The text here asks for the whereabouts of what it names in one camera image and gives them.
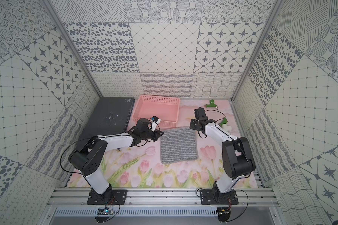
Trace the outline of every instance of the gray cloth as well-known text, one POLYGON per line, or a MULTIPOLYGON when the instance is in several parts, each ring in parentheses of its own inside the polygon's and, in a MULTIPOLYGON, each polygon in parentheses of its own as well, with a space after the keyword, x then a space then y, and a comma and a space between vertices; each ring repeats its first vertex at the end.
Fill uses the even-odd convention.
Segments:
POLYGON ((174 128, 165 130, 160 140, 160 160, 163 164, 198 159, 195 130, 174 128))

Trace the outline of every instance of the pink plastic basket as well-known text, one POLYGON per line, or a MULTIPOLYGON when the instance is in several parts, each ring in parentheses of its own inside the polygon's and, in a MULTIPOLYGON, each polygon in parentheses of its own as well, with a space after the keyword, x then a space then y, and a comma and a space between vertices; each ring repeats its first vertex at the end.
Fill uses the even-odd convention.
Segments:
POLYGON ((140 118, 150 119, 157 116, 161 121, 159 126, 163 128, 175 128, 178 122, 180 98, 163 97, 154 95, 140 95, 133 113, 133 120, 140 118))

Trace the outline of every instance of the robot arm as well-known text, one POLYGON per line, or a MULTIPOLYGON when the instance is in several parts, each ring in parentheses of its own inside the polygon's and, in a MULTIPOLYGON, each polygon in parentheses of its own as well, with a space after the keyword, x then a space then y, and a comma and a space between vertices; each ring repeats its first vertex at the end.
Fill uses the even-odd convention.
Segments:
POLYGON ((105 152, 132 147, 142 140, 151 139, 157 141, 164 133, 155 129, 160 119, 153 116, 151 120, 141 118, 135 127, 129 131, 117 135, 98 135, 91 138, 82 149, 74 149, 69 155, 69 162, 81 171, 86 181, 91 186, 91 194, 96 195, 103 202, 107 202, 111 196, 112 187, 104 178, 101 170, 98 170, 105 152))
POLYGON ((252 150, 245 137, 235 137, 216 124, 215 120, 208 119, 204 108, 194 110, 194 115, 195 119, 190 121, 190 129, 202 132, 205 137, 211 137, 222 146, 225 174, 214 183, 213 194, 216 199, 225 198, 226 193, 233 190, 239 179, 256 169, 252 150), (236 156, 235 150, 242 154, 236 156))

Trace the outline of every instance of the patterned wall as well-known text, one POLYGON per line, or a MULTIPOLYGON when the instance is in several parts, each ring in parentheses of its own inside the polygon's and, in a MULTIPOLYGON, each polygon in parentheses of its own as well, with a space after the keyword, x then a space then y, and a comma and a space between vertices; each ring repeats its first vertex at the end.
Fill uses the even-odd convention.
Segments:
POLYGON ((234 106, 287 223, 338 220, 338 1, 285 0, 234 106))
POLYGON ((0 1, 0 224, 37 223, 98 100, 41 4, 0 1))
POLYGON ((275 0, 52 3, 104 96, 228 99, 275 0))

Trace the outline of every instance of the black mounting plate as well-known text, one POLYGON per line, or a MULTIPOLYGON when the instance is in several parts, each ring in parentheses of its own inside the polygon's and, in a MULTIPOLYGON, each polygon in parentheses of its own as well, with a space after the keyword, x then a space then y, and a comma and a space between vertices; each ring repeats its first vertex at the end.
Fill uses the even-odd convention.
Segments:
MULTIPOLYGON (((232 190, 230 193, 228 193, 228 198, 230 199, 232 205, 239 204, 235 190, 232 190)), ((228 205, 229 204, 227 198, 214 200, 213 190, 211 189, 200 190, 200 202, 202 205, 228 205)))
MULTIPOLYGON (((112 190, 110 199, 114 198, 114 202, 112 205, 124 205, 126 200, 126 193, 128 191, 125 189, 119 189, 119 190, 112 190)), ((107 202, 104 202, 99 197, 96 197, 96 193, 93 190, 90 190, 91 198, 88 198, 88 201, 86 202, 87 205, 105 205, 107 202)))

